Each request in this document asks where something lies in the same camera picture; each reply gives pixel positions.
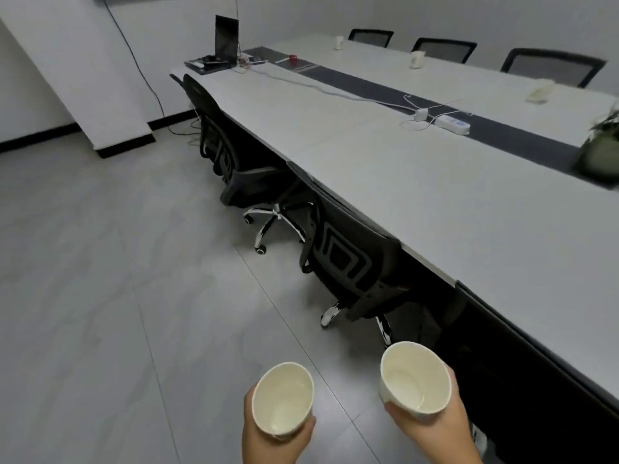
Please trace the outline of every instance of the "black office chair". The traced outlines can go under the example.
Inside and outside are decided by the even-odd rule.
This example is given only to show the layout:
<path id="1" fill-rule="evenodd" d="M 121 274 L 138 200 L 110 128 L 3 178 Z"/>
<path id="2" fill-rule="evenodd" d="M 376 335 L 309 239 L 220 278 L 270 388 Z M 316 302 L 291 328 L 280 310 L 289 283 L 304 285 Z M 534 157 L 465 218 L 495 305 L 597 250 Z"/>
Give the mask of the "black office chair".
<path id="1" fill-rule="evenodd" d="M 434 59 L 466 63 L 476 46 L 476 42 L 420 37 L 417 39 L 417 42 L 415 42 L 412 52 L 424 51 L 428 57 Z"/>
<path id="2" fill-rule="evenodd" d="M 328 327 L 346 309 L 352 321 L 375 317 L 385 346 L 391 345 L 394 339 L 385 313 L 406 301 L 419 301 L 422 287 L 432 285 L 435 276 L 408 256 L 397 239 L 338 202 L 296 164 L 288 165 L 315 198 L 301 269 L 314 272 L 337 298 L 322 315 L 321 326 Z"/>
<path id="3" fill-rule="evenodd" d="M 376 47 L 387 47 L 393 36 L 393 31 L 380 29 L 353 29 L 349 35 L 349 41 L 361 42 Z"/>
<path id="4" fill-rule="evenodd" d="M 289 211 L 311 205 L 301 182 L 286 163 L 258 140 L 229 120 L 215 122 L 223 114 L 213 97 L 194 78 L 185 75 L 183 83 L 187 95 L 201 114 L 202 122 L 213 130 L 220 141 L 213 156 L 213 170 L 226 184 L 220 200 L 226 206 L 250 208 L 243 214 L 247 224 L 253 223 L 252 214 L 270 215 L 256 235 L 254 249 L 266 252 L 262 237 L 278 219 L 284 220 L 305 241 L 304 230 L 289 217 Z"/>
<path id="5" fill-rule="evenodd" d="M 619 401 L 457 284 L 435 347 L 506 464 L 619 462 Z"/>
<path id="6" fill-rule="evenodd" d="M 606 60 L 543 49 L 512 49 L 501 71 L 530 78 L 548 78 L 563 85 L 585 88 Z"/>

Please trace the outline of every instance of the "floor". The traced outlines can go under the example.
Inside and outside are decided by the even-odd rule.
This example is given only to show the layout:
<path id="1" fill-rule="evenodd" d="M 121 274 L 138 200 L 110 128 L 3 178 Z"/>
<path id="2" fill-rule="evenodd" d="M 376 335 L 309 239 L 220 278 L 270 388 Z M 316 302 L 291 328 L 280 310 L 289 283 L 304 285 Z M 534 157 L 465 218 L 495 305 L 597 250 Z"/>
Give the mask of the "floor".
<path id="1" fill-rule="evenodd" d="M 318 419 L 301 464 L 426 462 L 378 398 L 376 324 L 321 330 L 334 298 L 294 232 L 256 254 L 209 162 L 155 134 L 106 160 L 82 134 L 0 155 L 0 461 L 240 463 L 245 392 L 296 361 Z"/>

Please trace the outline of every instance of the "baseboard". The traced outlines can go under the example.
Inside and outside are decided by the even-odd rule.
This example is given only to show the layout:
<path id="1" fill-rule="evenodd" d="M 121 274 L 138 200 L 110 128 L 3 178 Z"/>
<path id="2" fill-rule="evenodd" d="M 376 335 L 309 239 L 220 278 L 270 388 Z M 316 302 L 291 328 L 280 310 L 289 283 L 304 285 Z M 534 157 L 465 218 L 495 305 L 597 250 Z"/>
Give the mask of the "baseboard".
<path id="1" fill-rule="evenodd" d="M 43 141 L 57 139 L 77 132 L 81 132 L 81 128 L 76 123 L 61 125 L 60 127 L 44 130 L 43 132 L 36 132 L 31 135 L 26 135 L 25 137 L 19 137 L 18 139 L 3 141 L 0 143 L 0 153 L 18 150 L 19 148 L 29 147 Z"/>
<path id="2" fill-rule="evenodd" d="M 156 121 L 150 121 L 149 127 L 151 130 L 155 131 L 191 119 L 197 119 L 196 109 L 190 109 L 185 112 L 174 114 L 173 116 L 167 116 L 162 119 L 157 119 Z"/>
<path id="3" fill-rule="evenodd" d="M 152 133 L 144 135 L 143 137 L 137 137 L 136 139 L 117 143 L 116 145 L 112 145 L 111 147 L 102 148 L 96 151 L 97 154 L 102 158 L 110 158 L 111 156 L 116 156 L 120 153 L 124 153 L 125 151 L 134 150 L 135 148 L 140 148 L 150 143 L 155 143 L 155 137 Z"/>
<path id="4" fill-rule="evenodd" d="M 185 112 L 180 112 L 179 114 L 174 114 L 173 116 L 167 116 L 162 119 L 150 121 L 148 122 L 148 124 L 151 130 L 155 131 L 155 130 L 162 129 L 164 127 L 169 127 L 170 125 L 178 124 L 180 122 L 188 121 L 194 118 L 197 118 L 196 111 L 194 109 L 190 109 Z M 70 135 L 72 133 L 77 133 L 81 131 L 82 129 L 80 128 L 80 126 L 74 122 L 72 124 L 67 124 L 67 125 L 62 125 L 60 127 L 56 127 L 54 129 L 44 130 L 43 132 L 36 132 L 31 135 L 26 135 L 25 137 L 19 137 L 18 139 L 1 142 L 0 153 L 4 153 L 5 151 L 18 150 L 19 148 L 29 147 L 31 145 L 36 145 L 37 143 L 42 143 L 44 141 L 57 139 L 60 137 L 64 137 L 65 135 Z"/>

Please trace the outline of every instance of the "black cable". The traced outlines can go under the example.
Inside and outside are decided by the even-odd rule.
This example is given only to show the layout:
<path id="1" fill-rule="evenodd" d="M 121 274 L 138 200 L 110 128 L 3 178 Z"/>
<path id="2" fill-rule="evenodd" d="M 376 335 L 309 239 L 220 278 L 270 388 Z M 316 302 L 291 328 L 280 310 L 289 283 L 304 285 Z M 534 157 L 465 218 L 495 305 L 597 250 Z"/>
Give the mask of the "black cable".
<path id="1" fill-rule="evenodd" d="M 149 89 L 151 90 L 151 92 L 155 95 L 155 97 L 157 98 L 157 102 L 159 103 L 159 108 L 161 109 L 161 114 L 163 116 L 163 118 L 165 118 L 165 112 L 163 111 L 163 106 L 161 105 L 161 101 L 159 100 L 159 96 L 157 95 L 157 93 L 155 92 L 155 90 L 152 88 L 151 84 L 149 83 L 149 81 L 146 79 L 146 77 L 144 76 L 144 73 L 142 73 L 142 69 L 140 68 L 139 63 L 137 63 L 137 59 L 135 58 L 135 54 L 133 53 L 133 49 L 131 49 L 131 46 L 129 45 L 129 42 L 127 41 L 127 38 L 124 36 L 123 30 L 120 29 L 120 26 L 118 25 L 118 23 L 116 22 L 116 18 L 114 17 L 114 15 L 112 14 L 112 11 L 110 11 L 110 7 L 108 6 L 107 2 L 105 0 L 103 0 L 103 4 L 105 5 L 105 8 L 107 9 L 108 13 L 110 14 L 110 16 L 112 17 L 112 21 L 114 22 L 114 24 L 116 25 L 116 27 L 118 28 L 118 32 L 120 32 L 120 35 L 123 37 L 124 43 L 127 45 L 127 48 L 129 49 L 129 52 L 131 53 L 131 57 L 133 57 L 133 62 L 135 63 L 135 66 L 137 67 L 137 71 L 140 72 L 140 75 L 142 76 L 144 83 L 146 83 L 146 85 L 149 87 Z M 198 132 L 192 132 L 192 133 L 176 133 L 174 131 L 172 131 L 172 129 L 170 128 L 170 126 L 168 125 L 168 130 L 170 131 L 170 133 L 173 133 L 174 135 L 181 135 L 181 136 L 185 136 L 185 135 L 198 135 Z"/>

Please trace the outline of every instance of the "laptop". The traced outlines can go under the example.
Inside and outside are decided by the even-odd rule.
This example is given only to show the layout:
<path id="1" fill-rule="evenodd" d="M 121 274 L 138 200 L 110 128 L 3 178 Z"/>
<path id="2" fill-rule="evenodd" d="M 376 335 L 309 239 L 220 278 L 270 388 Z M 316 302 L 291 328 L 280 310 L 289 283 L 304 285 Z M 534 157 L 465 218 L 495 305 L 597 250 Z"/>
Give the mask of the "laptop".
<path id="1" fill-rule="evenodd" d="M 185 62 L 188 67 L 197 67 L 209 73 L 213 68 L 236 66 L 238 54 L 238 20 L 226 16 L 215 17 L 215 55 Z"/>

